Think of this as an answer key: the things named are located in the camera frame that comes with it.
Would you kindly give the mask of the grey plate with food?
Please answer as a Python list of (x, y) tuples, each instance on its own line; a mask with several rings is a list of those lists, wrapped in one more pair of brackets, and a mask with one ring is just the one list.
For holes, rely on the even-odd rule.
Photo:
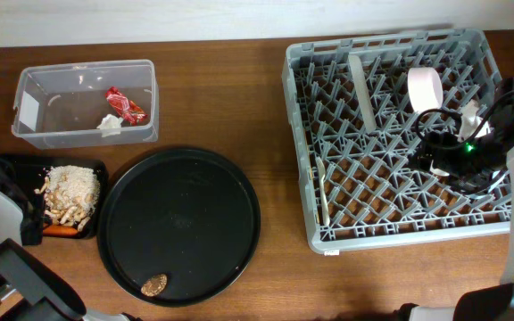
[(352, 82), (356, 91), (358, 105), (364, 122), (366, 132), (373, 133), (376, 128), (376, 119), (370, 101), (369, 90), (365, 79), (361, 58), (354, 54), (349, 54), (348, 63), (352, 74)]

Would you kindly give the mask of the red snack wrapper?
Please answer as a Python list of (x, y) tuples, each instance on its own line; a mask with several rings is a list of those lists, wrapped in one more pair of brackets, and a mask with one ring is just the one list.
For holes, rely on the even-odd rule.
[(148, 115), (145, 111), (129, 100), (117, 87), (110, 87), (105, 93), (106, 101), (131, 126), (144, 122)]

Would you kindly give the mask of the wooden chopstick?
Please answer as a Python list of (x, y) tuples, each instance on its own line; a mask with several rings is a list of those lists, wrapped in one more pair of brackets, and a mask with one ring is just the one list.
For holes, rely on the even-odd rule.
[(310, 168), (309, 168), (309, 177), (310, 177), (310, 180), (311, 180), (311, 183), (312, 183), (312, 202), (313, 202), (313, 212), (314, 212), (314, 218), (315, 218), (315, 222), (316, 224), (318, 225), (320, 222), (319, 222), (319, 210), (318, 210), (318, 204), (317, 204), (317, 200), (316, 200), (316, 193), (315, 193), (315, 182), (314, 182), (314, 178), (315, 178), (315, 174), (313, 172), (314, 170), (314, 166), (313, 166), (313, 161), (314, 159), (312, 158), (314, 156), (314, 152), (311, 151), (311, 147), (310, 147), (310, 143), (309, 143), (309, 138), (308, 138), (308, 134), (306, 133), (306, 130), (303, 130), (303, 134), (304, 134), (304, 138), (305, 138), (305, 143), (306, 143), (306, 147), (307, 147), (307, 153), (308, 153), (308, 158), (309, 158), (309, 163), (310, 163)]

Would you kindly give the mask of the white plastic fork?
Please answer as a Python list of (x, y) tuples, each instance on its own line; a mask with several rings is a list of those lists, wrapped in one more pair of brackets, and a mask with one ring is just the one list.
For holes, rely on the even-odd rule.
[(325, 192), (325, 178), (326, 178), (326, 168), (322, 159), (319, 156), (315, 157), (315, 162), (318, 169), (319, 174), (319, 192), (320, 192), (320, 204), (321, 204), (321, 213), (322, 213), (322, 223), (323, 226), (329, 226), (330, 224), (330, 215), (327, 204), (327, 196)]

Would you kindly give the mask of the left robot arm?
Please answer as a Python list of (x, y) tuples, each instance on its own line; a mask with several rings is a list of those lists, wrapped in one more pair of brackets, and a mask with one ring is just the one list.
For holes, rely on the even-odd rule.
[(42, 220), (35, 217), (27, 195), (16, 185), (12, 167), (0, 161), (0, 306), (17, 292), (21, 300), (1, 320), (122, 320), (125, 313), (108, 315), (87, 309), (73, 288), (22, 247), (22, 231), (42, 238)]

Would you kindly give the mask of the white cup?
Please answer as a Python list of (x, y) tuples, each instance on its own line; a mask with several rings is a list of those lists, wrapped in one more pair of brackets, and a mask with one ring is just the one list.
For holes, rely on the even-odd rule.
[(430, 172), (439, 177), (448, 177), (450, 175), (448, 172), (443, 171), (441, 169), (436, 169), (433, 166), (430, 167)]

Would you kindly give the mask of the brown cookie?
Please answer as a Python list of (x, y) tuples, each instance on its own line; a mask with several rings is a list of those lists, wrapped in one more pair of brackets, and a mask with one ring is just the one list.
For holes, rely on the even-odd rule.
[(154, 297), (165, 290), (167, 283), (168, 277), (166, 274), (152, 276), (142, 285), (141, 293), (147, 297)]

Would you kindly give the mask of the white tissue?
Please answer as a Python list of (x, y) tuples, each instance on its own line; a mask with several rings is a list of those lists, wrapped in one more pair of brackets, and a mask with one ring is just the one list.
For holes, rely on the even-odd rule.
[(108, 114), (96, 128), (101, 132), (102, 137), (116, 136), (121, 133), (122, 122), (123, 118)]

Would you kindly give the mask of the orange carrot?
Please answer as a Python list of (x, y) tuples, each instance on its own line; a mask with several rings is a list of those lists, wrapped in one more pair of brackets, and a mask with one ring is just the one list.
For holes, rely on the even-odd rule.
[(71, 226), (57, 226), (51, 225), (43, 230), (44, 236), (53, 236), (53, 237), (74, 237), (79, 233), (79, 231)]

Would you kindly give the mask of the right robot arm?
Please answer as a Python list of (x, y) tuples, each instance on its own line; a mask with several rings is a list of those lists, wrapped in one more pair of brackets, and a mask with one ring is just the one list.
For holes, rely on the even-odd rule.
[(419, 171), (431, 168), (447, 172), (452, 186), (468, 193), (484, 191), (476, 178), (507, 169), (511, 182), (511, 215), (508, 258), (499, 285), (467, 292), (452, 308), (426, 308), (405, 304), (397, 314), (403, 320), (514, 320), (514, 77), (502, 80), (493, 104), (479, 124), (460, 126), (458, 135), (422, 134), (413, 126), (421, 144), (409, 157), (409, 166)]

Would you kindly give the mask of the pink bowl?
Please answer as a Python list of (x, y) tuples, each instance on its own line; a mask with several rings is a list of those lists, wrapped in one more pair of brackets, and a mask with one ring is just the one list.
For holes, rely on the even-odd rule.
[(411, 68), (407, 77), (410, 104), (415, 113), (439, 109), (444, 101), (443, 86), (434, 68)]

